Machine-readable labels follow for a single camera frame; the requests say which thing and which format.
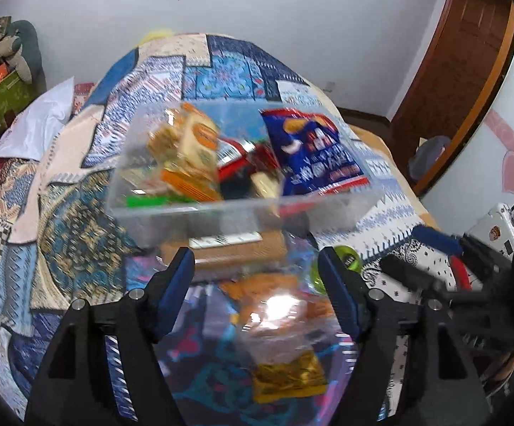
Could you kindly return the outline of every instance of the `colorful mat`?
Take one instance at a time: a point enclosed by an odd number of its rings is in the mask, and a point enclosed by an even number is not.
[[[0,394],[23,417],[31,385],[65,309],[76,297],[114,301],[144,285],[154,271],[125,230],[105,214],[107,187],[131,118],[141,104],[169,100],[284,102],[339,113],[315,86],[252,43],[206,34],[155,39],[120,59],[81,112],[54,139],[40,163],[10,160],[0,185]],[[410,238],[415,214],[385,158],[342,132],[363,153],[385,197],[350,232],[315,233],[321,246],[350,245],[363,257],[370,286],[416,300],[386,278],[378,260],[394,251],[454,284],[445,257]],[[357,352],[332,331],[315,346],[330,378],[324,396],[258,405],[234,347],[234,309],[210,284],[191,287],[173,333],[156,348],[161,369],[188,424],[292,426],[327,424]],[[107,339],[120,413],[134,417]],[[389,384],[392,409],[400,391],[406,341],[398,340]]]

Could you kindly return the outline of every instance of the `patterned blanket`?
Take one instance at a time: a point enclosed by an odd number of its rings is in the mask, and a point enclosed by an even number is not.
[[[354,247],[369,286],[416,300],[381,274],[379,259],[394,251],[428,267],[452,286],[445,256],[410,237],[421,223],[380,153],[358,140],[315,86],[252,43],[206,34],[155,39],[128,53],[54,139],[40,163],[9,160],[0,185],[0,395],[20,418],[46,347],[76,297],[91,304],[117,300],[144,286],[156,265],[105,214],[107,187],[126,130],[140,104],[198,99],[323,106],[354,141],[385,190],[357,228],[315,233],[320,246]],[[251,380],[239,369],[231,314],[214,285],[191,287],[173,332],[157,347],[161,369],[188,424],[327,424],[353,370],[357,349],[348,335],[327,332],[315,345],[329,390],[323,396],[253,403]],[[120,413],[134,417],[107,338],[111,381]],[[406,341],[398,340],[389,384],[396,406]]]

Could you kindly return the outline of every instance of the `white pillow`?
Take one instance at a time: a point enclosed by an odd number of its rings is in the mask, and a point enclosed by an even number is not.
[[[70,119],[73,77],[36,98],[0,139],[0,157],[40,161],[52,139]]]

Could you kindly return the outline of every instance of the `stuffed animal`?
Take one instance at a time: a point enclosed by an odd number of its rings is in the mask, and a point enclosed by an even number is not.
[[[42,70],[42,56],[34,26],[28,21],[9,24],[0,41],[0,58],[15,68],[20,79],[32,83]]]

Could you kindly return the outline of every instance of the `brown door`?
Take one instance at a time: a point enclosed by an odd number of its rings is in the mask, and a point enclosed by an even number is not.
[[[425,59],[391,122],[391,150],[405,176],[420,138],[452,139],[472,109],[496,61],[511,4],[447,0]]]

